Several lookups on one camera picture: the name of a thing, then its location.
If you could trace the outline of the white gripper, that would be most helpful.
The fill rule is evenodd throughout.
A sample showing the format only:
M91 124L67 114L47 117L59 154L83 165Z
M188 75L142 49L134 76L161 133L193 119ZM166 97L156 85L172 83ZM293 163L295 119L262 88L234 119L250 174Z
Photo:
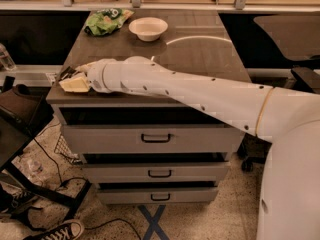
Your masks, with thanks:
M65 92L85 93L88 92L90 87L99 93L111 93L111 90L105 86L103 80L103 71L106 66L113 64L115 59L101 59L96 62L79 65L75 68L78 72L87 73L85 76L76 76L68 78L59 82L61 88Z

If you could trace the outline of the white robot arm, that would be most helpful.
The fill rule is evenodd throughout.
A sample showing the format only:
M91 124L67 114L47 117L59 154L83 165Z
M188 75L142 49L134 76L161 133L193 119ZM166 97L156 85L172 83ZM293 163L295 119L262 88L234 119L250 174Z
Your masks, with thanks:
M269 142L257 240L320 240L319 94L175 72L141 56L82 65L60 85L165 95Z

